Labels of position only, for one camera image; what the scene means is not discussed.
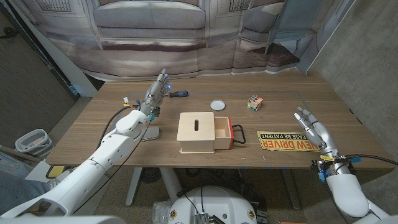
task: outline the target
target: printed backdrop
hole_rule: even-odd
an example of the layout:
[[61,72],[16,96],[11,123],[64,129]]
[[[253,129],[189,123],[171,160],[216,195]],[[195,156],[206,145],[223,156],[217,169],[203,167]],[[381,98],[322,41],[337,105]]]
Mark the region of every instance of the printed backdrop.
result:
[[14,0],[83,71],[142,80],[201,74],[306,73],[349,0]]

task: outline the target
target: white lid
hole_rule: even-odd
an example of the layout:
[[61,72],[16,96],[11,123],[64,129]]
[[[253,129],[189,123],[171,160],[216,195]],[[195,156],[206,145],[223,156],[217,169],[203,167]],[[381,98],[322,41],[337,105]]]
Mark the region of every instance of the white lid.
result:
[[214,111],[222,111],[225,109],[225,103],[222,100],[213,100],[210,103],[210,108]]

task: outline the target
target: wooden box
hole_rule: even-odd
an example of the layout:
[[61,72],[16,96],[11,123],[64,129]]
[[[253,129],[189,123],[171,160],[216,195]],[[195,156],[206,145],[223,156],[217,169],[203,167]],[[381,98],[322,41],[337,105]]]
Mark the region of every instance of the wooden box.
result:
[[231,119],[214,117],[213,112],[181,113],[177,140],[181,144],[181,153],[214,153],[215,149],[231,149]]
[[230,117],[214,117],[216,139],[213,149],[231,149],[234,142]]

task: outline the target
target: blue connector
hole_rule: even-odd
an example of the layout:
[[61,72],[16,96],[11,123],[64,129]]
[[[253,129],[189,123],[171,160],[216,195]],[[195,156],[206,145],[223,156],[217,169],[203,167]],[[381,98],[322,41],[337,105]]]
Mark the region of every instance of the blue connector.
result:
[[326,180],[325,180],[325,175],[323,175],[323,173],[318,173],[318,175],[319,175],[319,179],[320,179],[322,182],[326,182]]
[[359,156],[356,156],[356,157],[354,157],[354,158],[351,159],[351,162],[352,162],[352,163],[361,162],[361,158],[360,158]]
[[150,121],[155,120],[155,115],[153,113],[151,113],[150,115],[148,115],[148,118]]

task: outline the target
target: yellow sign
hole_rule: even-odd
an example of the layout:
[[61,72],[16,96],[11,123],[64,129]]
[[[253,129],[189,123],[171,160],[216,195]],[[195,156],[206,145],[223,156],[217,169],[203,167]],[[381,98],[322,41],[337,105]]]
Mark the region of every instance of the yellow sign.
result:
[[272,151],[313,151],[319,147],[310,143],[304,133],[258,131],[263,149]]

